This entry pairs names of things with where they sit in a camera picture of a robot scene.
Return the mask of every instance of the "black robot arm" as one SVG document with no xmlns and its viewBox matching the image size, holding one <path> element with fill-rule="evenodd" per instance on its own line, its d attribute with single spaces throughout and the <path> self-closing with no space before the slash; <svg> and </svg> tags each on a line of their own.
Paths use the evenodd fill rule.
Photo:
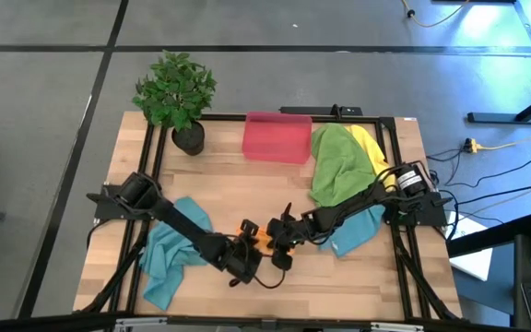
<svg viewBox="0 0 531 332">
<path fill-rule="evenodd" d="M 443 216 L 442 206 L 451 200 L 451 198 L 442 199 L 439 193 L 431 191 L 431 187 L 427 184 L 427 180 L 424 180 L 416 163 L 420 162 L 406 163 L 387 169 L 379 174 L 365 190 L 334 207 L 319 207 L 302 213 L 301 220 L 295 220 L 289 214 L 290 205 L 288 205 L 280 219 L 271 219 L 267 225 L 267 234 L 272 237 L 271 246 L 274 248 L 272 263 L 278 268 L 289 270 L 292 266 L 292 257 L 288 255 L 288 252 L 291 248 L 305 242 L 323 244 L 337 228 L 343 225 L 345 219 L 374 205 L 382 204 L 386 207 L 384 218 L 392 222 L 393 226 L 396 225 L 393 241 L 397 259 L 405 264 L 441 319 L 458 319 L 448 310 L 423 277 L 398 231 L 398 224 L 404 222 L 404 216 L 413 216 L 413 219 L 417 216 L 425 218 L 440 214 Z M 395 175 L 398 187 L 394 191 L 387 192 L 382 182 L 391 174 Z"/>
<path fill-rule="evenodd" d="M 132 173 L 112 200 L 131 214 L 148 214 L 165 222 L 186 237 L 210 265 L 227 270 L 236 279 L 249 283 L 262 259 L 262 254 L 246 241 L 205 231 L 178 211 L 166 199 L 160 187 L 144 173 Z"/>
</svg>

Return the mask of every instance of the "wooden tabletop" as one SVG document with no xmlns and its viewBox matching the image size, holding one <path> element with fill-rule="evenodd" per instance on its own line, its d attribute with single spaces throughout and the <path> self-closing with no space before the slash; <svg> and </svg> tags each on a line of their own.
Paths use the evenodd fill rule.
<svg viewBox="0 0 531 332">
<path fill-rule="evenodd" d="M 396 118 L 395 123 L 403 161 L 425 162 L 417 120 Z M 206 129 L 205 149 L 195 157 L 176 148 L 168 134 L 160 175 L 163 194 L 168 199 L 174 201 L 190 196 L 206 211 L 214 230 L 223 233 L 234 233 L 243 219 L 265 226 L 271 218 L 281 214 L 288 202 L 292 202 L 296 216 L 314 207 L 308 197 L 313 158 L 304 165 L 246 160 L 241 150 L 244 122 L 204 121 L 202 125 Z M 121 184 L 136 170 L 146 127 L 142 113 L 124 113 L 108 171 L 110 184 Z M 363 127 L 375 136 L 371 124 Z M 156 130 L 148 173 L 158 135 L 159 130 Z M 390 137 L 386 130 L 383 135 L 387 159 L 393 162 Z M 75 309 L 89 304 L 116 269 L 124 225 L 123 220 L 111 221 L 94 232 Z M 443 238 L 430 227 L 417 227 L 417 238 L 426 279 L 448 308 L 461 314 Z M 266 259 L 257 273 L 267 284 L 275 284 L 280 278 L 280 270 Z M 408 279 L 413 312 L 419 315 L 415 283 L 412 277 Z M 320 251 L 311 244 L 298 246 L 292 269 L 275 290 L 264 289 L 256 282 L 231 288 L 231 276 L 226 272 L 219 272 L 212 266 L 186 267 L 183 283 L 164 312 L 143 299 L 147 280 L 143 274 L 136 300 L 138 314 L 353 320 L 404 318 L 391 234 L 384 224 L 374 238 L 341 259 L 330 250 Z M 121 309 L 125 308 L 129 284 L 130 273 L 124 278 Z"/>
</svg>

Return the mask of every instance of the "teal cloth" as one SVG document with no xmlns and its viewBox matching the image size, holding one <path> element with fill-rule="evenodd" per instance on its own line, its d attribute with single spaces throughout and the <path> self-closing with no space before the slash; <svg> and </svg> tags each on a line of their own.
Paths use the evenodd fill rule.
<svg viewBox="0 0 531 332">
<path fill-rule="evenodd" d="M 345 201 L 366 189 L 376 178 L 370 158 L 340 124 L 326 124 L 317 129 L 311 150 L 316 159 L 311 197 L 319 207 L 332 207 Z M 346 255 L 376 235 L 383 213 L 384 207 L 379 205 L 354 214 L 320 248 L 331 247 L 337 257 Z"/>
<path fill-rule="evenodd" d="M 207 213 L 192 198 L 180 198 L 174 206 L 202 229 L 212 231 Z M 149 233 L 147 250 L 140 260 L 140 266 L 148 274 L 143 297 L 161 310 L 167 310 L 173 294 L 182 283 L 183 266 L 202 266 L 206 263 L 190 240 L 166 223 L 159 222 Z"/>
</svg>

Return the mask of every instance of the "black metal frame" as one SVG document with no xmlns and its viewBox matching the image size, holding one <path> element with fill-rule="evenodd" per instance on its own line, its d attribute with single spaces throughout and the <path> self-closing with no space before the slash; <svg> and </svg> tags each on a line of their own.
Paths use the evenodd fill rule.
<svg viewBox="0 0 531 332">
<path fill-rule="evenodd" d="M 322 113 L 329 113 L 331 111 L 331 108 L 318 108 L 317 111 Z M 395 163 L 402 162 L 401 156 L 400 156 L 400 147 L 398 145 L 398 137 L 396 135 L 396 128 L 395 128 L 395 119 L 392 117 L 364 117 L 364 116 L 349 116 L 349 115 L 321 115 L 321 114 L 311 114 L 311 117 L 313 119 L 314 123 L 344 123 L 344 124 L 367 124 L 367 125 L 374 125 L 374 129 L 376 132 L 377 142 L 379 144 L 379 147 L 384 155 L 386 155 L 386 146 L 384 144 L 384 131 L 383 126 L 386 128 L 386 130 L 389 133 L 389 136 L 391 137 L 391 143 L 392 143 L 392 149 L 393 149 L 393 158 Z M 200 120 L 203 121 L 245 121 L 246 115 L 245 114 L 203 114 L 202 118 Z M 167 130 L 164 128 L 161 129 L 161 132 L 159 134 L 159 144 L 158 149 L 156 151 L 156 158 L 154 161 L 154 167 L 153 167 L 153 177 L 156 178 L 159 176 L 159 170 L 161 166 L 162 161 L 162 153 L 165 149 L 165 139 Z M 145 225 L 150 224 L 150 221 L 143 221 L 143 225 L 141 227 L 145 227 Z M 126 233 L 133 230 L 126 230 L 122 247 L 125 247 L 126 244 L 124 241 L 126 241 L 128 238 L 132 237 L 132 234 L 128 237 L 126 236 Z M 401 236 L 401 231 L 398 229 L 398 226 L 391 225 L 391 231 L 392 236 Z M 420 264 L 420 257 L 419 257 L 419 247 L 417 243 L 417 239 L 415 237 L 415 230 L 412 227 L 407 227 L 407 238 L 408 238 L 408 244 L 409 248 L 411 250 L 411 257 L 413 258 L 414 262 L 417 264 L 418 268 L 421 269 Z M 398 274 L 398 281 L 399 281 L 399 289 L 401 290 L 401 302 L 403 304 L 403 313 L 404 317 L 406 319 L 413 317 L 413 311 L 411 306 L 411 298 L 408 290 L 407 285 L 407 272 L 405 270 L 405 266 L 401 260 L 399 260 L 396 257 L 395 254 L 395 262 L 397 266 L 397 274 Z M 131 279 L 131 284 L 128 290 L 128 303 L 126 305 L 126 312 L 129 314 L 135 315 L 135 307 L 136 307 L 136 296 L 138 293 L 138 285 L 140 280 L 140 268 L 137 268 L 137 265 L 133 271 L 133 277 Z M 431 317 L 430 314 L 430 308 L 427 299 L 423 296 L 422 292 L 419 290 L 419 303 L 421 308 L 421 314 L 424 318 Z M 166 316 L 168 320 L 173 324 L 174 318 L 177 318 L 178 316 Z M 276 319 L 264 319 L 264 318 L 227 318 L 227 320 L 219 319 L 220 324 L 223 322 L 227 322 L 230 325 L 246 325 L 248 322 L 252 322 L 254 326 L 264 326 L 264 324 L 273 325 L 276 327 L 279 327 L 279 325 L 284 325 L 287 321 L 285 318 L 276 318 Z M 183 320 L 186 324 L 195 324 L 195 325 L 212 325 L 211 323 L 214 319 L 211 318 L 209 320 L 206 320 L 204 317 L 193 317 L 193 316 L 186 316 Z M 325 321 L 324 324 L 322 320 L 300 320 L 301 322 L 308 322 L 306 324 L 306 327 L 354 327 L 353 323 L 348 323 L 345 325 L 343 320 L 330 320 Z M 358 327 L 362 328 L 362 326 L 365 326 L 368 324 L 368 322 L 365 321 L 353 321 L 359 322 L 360 324 Z"/>
<path fill-rule="evenodd" d="M 140 159 L 138 161 L 139 172 L 147 171 L 148 154 L 151 148 L 151 141 L 153 138 L 154 129 L 155 129 L 155 126 L 153 126 L 152 124 L 147 125 L 147 131 L 145 133 L 145 140 L 143 141 L 143 148 L 140 154 Z M 122 239 L 122 245 L 120 247 L 120 254 L 118 256 L 117 266 L 120 266 L 122 264 L 122 262 L 126 258 L 126 255 L 128 254 L 128 251 L 130 250 L 130 246 L 132 245 L 133 229 L 135 227 L 135 224 L 136 224 L 136 221 L 134 219 L 130 219 L 126 222 L 126 227 L 124 229 L 124 237 Z M 138 260 L 139 258 L 136 260 L 135 267 L 138 267 Z M 122 289 L 122 281 L 120 280 L 118 283 L 118 286 L 116 287 L 116 290 L 114 290 L 114 292 L 112 293 L 112 296 L 110 297 L 110 304 L 108 306 L 109 312 L 114 312 L 118 309 L 121 289 Z"/>
<path fill-rule="evenodd" d="M 468 122 L 474 124 L 531 125 L 531 105 L 518 114 L 469 113 Z"/>
<path fill-rule="evenodd" d="M 239 114 L 210 114 L 206 116 L 204 120 L 211 121 L 242 121 L 245 118 L 245 115 Z M 342 116 L 341 113 L 337 113 L 336 116 L 322 116 L 314 115 L 313 120 L 316 123 L 325 123 L 325 122 L 335 122 L 335 123 L 349 123 L 349 124 L 372 124 L 374 125 L 376 131 L 377 141 L 380 141 L 380 148 L 385 152 L 384 145 L 384 131 L 383 125 L 387 128 L 391 140 L 394 142 L 393 155 L 395 162 L 400 161 L 400 148 L 398 146 L 397 135 L 395 131 L 395 120 L 394 118 L 370 118 L 370 117 L 360 117 L 360 116 Z M 161 134 L 159 134 L 159 143 L 156 151 L 156 158 L 153 166 L 153 173 L 155 176 L 159 175 L 160 164 L 162 161 L 162 154 L 165 146 L 165 139 L 167 130 L 162 129 Z M 398 237 L 399 245 L 395 246 L 395 257 L 401 255 L 406 248 L 403 246 L 401 241 L 400 230 L 396 224 L 391 224 L 392 236 L 393 239 Z M 142 248 L 139 246 L 144 239 L 146 234 L 140 232 L 138 239 L 135 244 L 134 250 L 131 250 L 128 253 L 127 262 L 133 262 L 135 259 L 133 255 L 138 254 L 138 250 Z M 409 244 L 411 248 L 417 246 L 417 242 Z M 132 304 L 132 311 L 126 312 L 109 312 L 109 313 L 91 313 L 91 312 L 80 312 L 71 315 L 61 315 L 61 316 L 50 316 L 50 317 L 41 317 L 41 318 L 20 318 L 18 320 L 5 320 L 0 321 L 0 331 L 3 330 L 29 330 L 29 331 L 90 331 L 94 329 L 106 328 L 106 330 L 111 329 L 111 327 L 117 326 L 126 329 L 131 329 L 132 326 L 135 326 L 136 323 L 149 325 L 149 324 L 158 324 L 158 325 L 218 325 L 218 326 L 257 326 L 263 329 L 276 329 L 281 327 L 302 327 L 302 328 L 321 328 L 321 327 L 344 327 L 344 328 L 362 328 L 365 330 L 427 330 L 427 331 L 459 331 L 459 332 L 470 332 L 470 331 L 503 331 L 506 328 L 497 327 L 497 326 L 480 326 L 470 324 L 466 321 L 456 319 L 455 321 L 444 321 L 443 319 L 452 319 L 454 316 L 447 311 L 447 308 L 444 307 L 443 303 L 439 301 L 437 295 L 431 289 L 431 286 L 427 283 L 422 276 L 422 272 L 415 271 L 414 267 L 416 265 L 416 259 L 414 258 L 415 254 L 412 254 L 413 257 L 402 256 L 402 260 L 396 259 L 397 266 L 399 263 L 404 264 L 409 268 L 413 278 L 416 280 L 418 287 L 427 291 L 428 296 L 431 296 L 433 299 L 432 305 L 438 305 L 445 309 L 443 312 L 445 315 L 440 315 L 441 320 L 433 320 L 430 317 L 416 318 L 412 315 L 411 302 L 408 298 L 407 302 L 403 302 L 403 309 L 405 314 L 405 319 L 403 321 L 381 321 L 374 322 L 369 320 L 327 320 L 327 319 L 288 319 L 288 318 L 240 318 L 240 317 L 205 317 L 205 316 L 182 316 L 182 315 L 148 315 L 148 314 L 135 314 L 134 313 L 134 304 Z M 125 271 L 129 268 L 128 265 L 120 266 L 121 275 L 123 276 Z M 408 287 L 407 287 L 407 275 L 403 271 L 402 274 L 398 274 L 399 277 L 399 287 L 401 288 L 401 294 L 406 294 L 408 297 Z M 112 276 L 111 283 L 115 284 L 116 280 L 119 277 L 116 275 Z M 128 297 L 129 299 L 133 296 L 136 297 L 138 283 L 131 283 L 131 289 L 129 290 Z M 96 307 L 101 307 L 102 303 L 97 303 Z"/>
</svg>

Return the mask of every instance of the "black cable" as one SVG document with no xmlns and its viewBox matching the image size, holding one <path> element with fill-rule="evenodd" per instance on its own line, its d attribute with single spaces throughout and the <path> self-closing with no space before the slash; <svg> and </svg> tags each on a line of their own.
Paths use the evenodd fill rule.
<svg viewBox="0 0 531 332">
<path fill-rule="evenodd" d="M 448 152 L 454 152 L 454 151 L 461 151 L 462 149 L 460 148 L 450 148 L 450 149 L 447 149 L 446 151 L 442 151 L 442 152 L 438 152 L 438 153 L 434 153 L 434 154 L 431 154 L 431 155 L 426 155 L 425 158 L 434 158 L 435 156 L 441 156 L 442 154 L 444 153 L 448 153 Z"/>
<path fill-rule="evenodd" d="M 450 235 L 446 238 L 446 242 L 452 241 L 452 238 L 454 237 L 454 234 L 456 233 L 456 228 L 458 227 L 458 221 L 460 220 L 460 215 L 458 211 L 458 200 L 456 199 L 456 196 L 452 194 L 452 192 L 447 190 L 441 190 L 445 192 L 446 194 L 449 194 L 454 199 L 454 213 L 456 214 L 454 224 L 452 225 L 452 231 L 450 231 Z"/>
<path fill-rule="evenodd" d="M 267 288 L 269 290 L 273 290 L 275 288 L 278 288 L 282 284 L 282 282 L 284 282 L 284 278 L 285 277 L 286 277 L 286 270 L 282 270 L 282 278 L 274 286 L 265 285 L 265 283 L 262 280 L 260 280 L 257 276 L 254 276 L 254 279 L 255 279 L 255 281 L 257 281 L 257 283 L 259 283 L 260 285 L 264 286 L 265 288 Z"/>
<path fill-rule="evenodd" d="M 99 226 L 104 225 L 108 220 L 100 220 L 97 225 L 93 226 L 91 230 L 88 232 L 88 240 L 86 241 L 86 249 L 89 249 L 89 243 L 91 242 L 91 235 L 93 235 L 93 232 L 99 228 Z"/>
<path fill-rule="evenodd" d="M 440 178 L 438 177 L 438 173 L 436 171 L 430 170 L 430 180 L 435 187 L 440 184 Z"/>
<path fill-rule="evenodd" d="M 452 157 L 448 157 L 448 158 L 445 158 L 445 159 L 440 159 L 440 158 L 434 158 L 432 156 L 426 156 L 427 159 L 429 160 L 434 160 L 434 161 L 448 161 L 448 160 L 452 160 L 458 156 L 460 156 L 460 154 L 462 153 L 462 150 L 458 150 L 458 153 L 454 154 Z"/>
<path fill-rule="evenodd" d="M 234 235 L 234 234 L 214 233 L 214 235 L 223 235 L 223 236 L 226 236 L 226 237 L 229 237 L 229 238 L 235 238 L 235 239 L 241 241 L 245 245 L 245 267 L 247 267 L 249 265 L 249 244 L 245 241 L 245 239 L 243 239 L 239 235 Z M 277 242 L 278 237 L 276 239 L 274 239 L 274 247 L 276 247 L 276 242 Z M 266 285 L 261 279 L 259 279 L 256 275 L 254 275 L 255 281 L 257 281 L 258 284 L 262 285 L 264 288 L 267 288 L 269 290 L 273 290 L 275 288 L 278 288 L 282 284 L 282 282 L 284 282 L 284 278 L 285 277 L 286 277 L 286 270 L 282 270 L 282 278 L 280 279 L 280 281 L 276 285 L 270 286 L 270 285 Z"/>
<path fill-rule="evenodd" d="M 451 209 L 444 209 L 444 211 L 453 211 L 453 212 L 455 212 L 454 210 L 451 210 Z M 477 219 L 494 220 L 494 221 L 499 222 L 500 224 L 504 224 L 503 221 L 501 221 L 500 219 L 497 219 L 497 218 L 489 218 L 489 217 L 477 216 L 477 215 L 472 214 L 472 213 L 470 213 L 470 212 L 465 212 L 465 211 L 460 211 L 460 210 L 458 210 L 458 213 L 462 213 L 462 214 L 464 214 L 464 215 L 467 215 L 468 217 L 471 217 L 471 216 L 472 216 L 472 217 L 475 217 L 475 218 L 477 218 Z"/>
<path fill-rule="evenodd" d="M 499 192 L 499 193 L 495 193 L 495 194 L 484 195 L 484 196 L 481 196 L 481 197 L 473 198 L 471 200 L 460 202 L 460 203 L 458 203 L 458 205 L 468 204 L 468 203 L 476 202 L 476 201 L 484 199 L 484 198 L 495 197 L 495 196 L 505 195 L 505 194 L 511 194 L 511 193 L 515 193 L 515 192 L 522 191 L 522 190 L 527 190 L 527 189 L 531 189 L 531 186 L 527 186 L 527 187 L 523 187 L 523 188 L 517 188 L 517 189 L 512 189 L 512 190 L 506 190 L 504 192 Z"/>
<path fill-rule="evenodd" d="M 452 175 L 450 175 L 450 178 L 448 179 L 448 181 L 446 181 L 444 186 L 450 186 L 450 182 L 456 176 L 456 172 L 458 172 L 458 166 L 460 166 L 460 153 L 458 153 L 457 160 L 456 160 L 456 166 L 454 167 L 454 171 L 452 172 Z"/>
<path fill-rule="evenodd" d="M 523 164 L 522 166 L 519 166 L 519 167 L 516 167 L 514 169 L 510 169 L 509 171 L 505 171 L 505 172 L 500 172 L 500 173 L 497 173 L 497 174 L 493 174 L 493 175 L 487 175 L 487 176 L 483 176 L 481 178 L 478 179 L 477 183 L 476 184 L 465 184 L 465 183 L 454 183 L 454 184 L 448 184 L 446 183 L 445 186 L 453 186 L 453 185 L 465 185 L 467 187 L 470 187 L 470 188 L 476 188 L 478 187 L 478 184 L 480 184 L 480 182 L 484 179 L 489 179 L 489 178 L 494 178 L 494 177 L 497 177 L 497 176 L 501 176 L 501 175 L 504 175 L 504 174 L 507 174 L 507 173 L 510 173 L 510 172 L 515 172 L 517 170 L 521 170 L 523 169 L 525 166 L 529 165 L 531 163 L 531 160 L 525 164 Z"/>
</svg>

